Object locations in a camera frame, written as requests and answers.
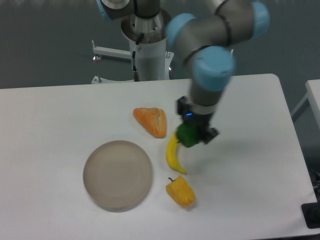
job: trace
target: banana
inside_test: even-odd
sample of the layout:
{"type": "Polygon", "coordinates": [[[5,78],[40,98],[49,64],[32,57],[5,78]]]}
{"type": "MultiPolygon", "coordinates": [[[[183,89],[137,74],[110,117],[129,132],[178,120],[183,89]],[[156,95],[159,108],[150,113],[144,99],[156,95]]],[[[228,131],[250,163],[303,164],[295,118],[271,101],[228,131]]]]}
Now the banana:
{"type": "Polygon", "coordinates": [[[181,173],[181,174],[187,174],[187,171],[181,167],[179,164],[178,158],[177,158],[177,146],[178,146],[179,140],[177,138],[176,132],[172,135],[168,146],[166,147],[166,162],[172,168],[173,170],[181,173]]]}

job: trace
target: gray floor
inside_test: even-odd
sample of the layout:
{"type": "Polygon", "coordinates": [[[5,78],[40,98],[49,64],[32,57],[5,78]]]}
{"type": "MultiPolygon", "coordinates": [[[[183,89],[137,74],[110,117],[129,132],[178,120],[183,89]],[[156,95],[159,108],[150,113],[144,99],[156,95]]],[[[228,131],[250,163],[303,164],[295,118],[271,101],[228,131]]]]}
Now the gray floor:
{"type": "MultiPolygon", "coordinates": [[[[270,30],[234,46],[236,75],[277,75],[291,111],[306,93],[306,81],[320,79],[320,1],[260,2],[269,8],[270,30]]],[[[161,6],[172,17],[210,15],[204,0],[161,0],[161,6]]],[[[92,39],[97,46],[129,50],[120,20],[103,22],[95,0],[0,0],[0,88],[90,84],[96,75],[132,79],[127,61],[93,63],[92,39]]],[[[178,62],[173,66],[174,78],[187,77],[178,62]]],[[[295,129],[308,167],[320,171],[320,130],[310,108],[295,129]]]]}

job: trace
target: white table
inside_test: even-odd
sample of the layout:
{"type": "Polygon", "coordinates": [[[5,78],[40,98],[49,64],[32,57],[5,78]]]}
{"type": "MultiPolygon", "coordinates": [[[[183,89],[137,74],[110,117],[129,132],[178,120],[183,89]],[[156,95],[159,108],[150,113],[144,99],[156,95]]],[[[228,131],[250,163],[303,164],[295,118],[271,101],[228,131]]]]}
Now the white table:
{"type": "Polygon", "coordinates": [[[166,193],[165,149],[181,123],[175,100],[189,80],[0,90],[0,239],[252,240],[312,235],[301,204],[316,201],[278,78],[234,77],[212,120],[209,145],[180,148],[197,200],[183,209],[166,193]],[[167,115],[155,139],[133,118],[136,107],[167,115]],[[154,178],[136,208],[108,212],[87,194],[83,167],[112,140],[140,145],[154,178]]]}
{"type": "Polygon", "coordinates": [[[320,79],[309,80],[305,84],[308,91],[308,99],[312,108],[314,117],[320,128],[320,79]]]}

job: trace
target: light blue joint cap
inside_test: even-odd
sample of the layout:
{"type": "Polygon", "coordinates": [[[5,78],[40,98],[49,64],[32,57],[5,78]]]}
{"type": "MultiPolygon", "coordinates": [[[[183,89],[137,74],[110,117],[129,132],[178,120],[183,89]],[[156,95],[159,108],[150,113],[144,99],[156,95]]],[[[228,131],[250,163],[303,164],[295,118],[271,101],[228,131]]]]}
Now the light blue joint cap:
{"type": "Polygon", "coordinates": [[[166,37],[169,43],[169,46],[173,48],[176,43],[176,39],[184,28],[184,26],[192,19],[196,17],[191,13],[183,13],[174,17],[166,27],[166,37]]]}
{"type": "Polygon", "coordinates": [[[252,2],[251,5],[254,14],[252,39],[255,39],[268,31],[270,25],[270,14],[266,5],[261,2],[252,2]]]}
{"type": "Polygon", "coordinates": [[[112,19],[108,16],[108,14],[106,13],[104,7],[102,6],[101,4],[101,1],[100,0],[96,0],[96,4],[98,5],[98,8],[99,8],[99,11],[102,15],[102,18],[108,23],[108,22],[111,22],[112,19]]]}
{"type": "Polygon", "coordinates": [[[193,80],[209,92],[220,92],[228,84],[235,65],[234,57],[225,48],[207,47],[193,62],[193,80]]]}

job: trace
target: beige plate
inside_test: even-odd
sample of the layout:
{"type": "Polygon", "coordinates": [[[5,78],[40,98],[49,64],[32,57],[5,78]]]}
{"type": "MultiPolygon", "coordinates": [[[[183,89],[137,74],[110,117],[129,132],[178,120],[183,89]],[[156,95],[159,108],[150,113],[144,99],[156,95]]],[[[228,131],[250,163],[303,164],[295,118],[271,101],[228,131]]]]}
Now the beige plate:
{"type": "Polygon", "coordinates": [[[147,195],[153,178],[147,153],[130,141],[111,141],[89,156],[83,183],[101,207],[123,212],[137,206],[147,195]]]}

